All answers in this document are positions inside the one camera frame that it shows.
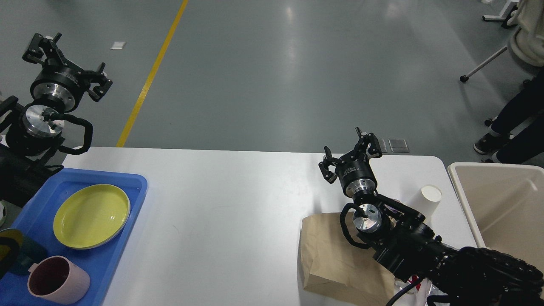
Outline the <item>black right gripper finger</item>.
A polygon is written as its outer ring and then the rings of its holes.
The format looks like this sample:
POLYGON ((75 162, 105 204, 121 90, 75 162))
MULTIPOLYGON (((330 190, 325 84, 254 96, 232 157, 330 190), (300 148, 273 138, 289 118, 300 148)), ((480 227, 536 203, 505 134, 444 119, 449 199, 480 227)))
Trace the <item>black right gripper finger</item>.
POLYGON ((351 159, 368 162, 370 159, 381 158, 383 152, 377 136, 373 133, 362 132, 359 127, 355 127, 355 130, 359 140, 352 150, 351 159))
POLYGON ((329 184, 333 184, 338 178, 336 167, 339 164, 342 164, 343 161, 340 158, 333 157, 332 151, 329 149, 329 147, 324 147, 324 153, 323 160, 319 162, 319 169, 323 178, 329 184))

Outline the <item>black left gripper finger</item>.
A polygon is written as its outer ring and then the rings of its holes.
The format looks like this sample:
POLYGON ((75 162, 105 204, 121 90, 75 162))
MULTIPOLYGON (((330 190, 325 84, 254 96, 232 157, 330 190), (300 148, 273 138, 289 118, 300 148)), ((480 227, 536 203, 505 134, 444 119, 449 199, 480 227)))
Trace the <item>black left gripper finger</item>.
POLYGON ((62 51, 57 46, 60 37, 62 37, 62 33, 56 33, 54 37, 35 33, 23 53, 22 60, 31 64, 39 64, 42 68, 62 67, 62 51))
POLYGON ((89 97, 99 102, 109 91, 113 81, 105 73, 105 62, 99 64, 95 71, 83 70, 83 81, 86 84, 86 91, 89 97))

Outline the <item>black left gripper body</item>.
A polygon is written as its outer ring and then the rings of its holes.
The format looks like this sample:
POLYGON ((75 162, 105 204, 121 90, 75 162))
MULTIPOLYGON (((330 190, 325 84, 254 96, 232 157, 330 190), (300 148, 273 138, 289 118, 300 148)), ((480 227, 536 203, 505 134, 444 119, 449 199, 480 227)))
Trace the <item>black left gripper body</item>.
POLYGON ((72 64, 45 65, 32 83, 33 105, 50 107, 57 112, 72 112, 88 89, 83 70, 72 64))

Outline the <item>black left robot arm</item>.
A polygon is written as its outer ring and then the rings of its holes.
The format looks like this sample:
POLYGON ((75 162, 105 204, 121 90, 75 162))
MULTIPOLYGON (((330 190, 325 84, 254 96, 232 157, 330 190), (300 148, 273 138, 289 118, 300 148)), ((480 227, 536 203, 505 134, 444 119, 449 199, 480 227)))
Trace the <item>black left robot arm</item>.
POLYGON ((71 112, 84 94, 99 102, 113 84, 105 63, 85 70, 68 60, 57 45, 61 36, 35 33, 22 56, 25 62, 41 65, 30 86, 32 102, 23 106, 10 96, 0 105, 0 128, 5 132, 0 150, 1 199, 21 208, 63 169, 48 164, 57 152, 81 155, 90 149, 93 125, 71 112))

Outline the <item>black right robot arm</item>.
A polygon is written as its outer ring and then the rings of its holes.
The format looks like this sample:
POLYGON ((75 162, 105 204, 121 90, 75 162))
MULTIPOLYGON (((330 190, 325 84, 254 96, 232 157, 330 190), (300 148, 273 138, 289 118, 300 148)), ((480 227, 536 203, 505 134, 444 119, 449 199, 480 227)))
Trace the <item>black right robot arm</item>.
POLYGON ((383 155, 379 140, 355 130, 355 147, 338 158, 324 147, 319 169, 330 184, 339 180, 352 199, 339 216, 344 238, 356 248, 373 249, 374 260, 401 281, 417 276, 389 306, 425 279, 442 292, 427 297, 429 306, 542 306, 543 273, 535 266, 493 249, 444 244, 422 213, 379 194, 369 163, 383 155))

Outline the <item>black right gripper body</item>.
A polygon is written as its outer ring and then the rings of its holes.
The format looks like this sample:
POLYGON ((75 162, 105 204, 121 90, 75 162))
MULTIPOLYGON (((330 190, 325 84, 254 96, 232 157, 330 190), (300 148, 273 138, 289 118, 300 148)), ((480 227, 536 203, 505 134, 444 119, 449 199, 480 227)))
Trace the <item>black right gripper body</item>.
POLYGON ((377 179, 368 161, 340 159, 335 173, 344 195, 349 198, 353 198, 357 193, 376 193, 377 179))

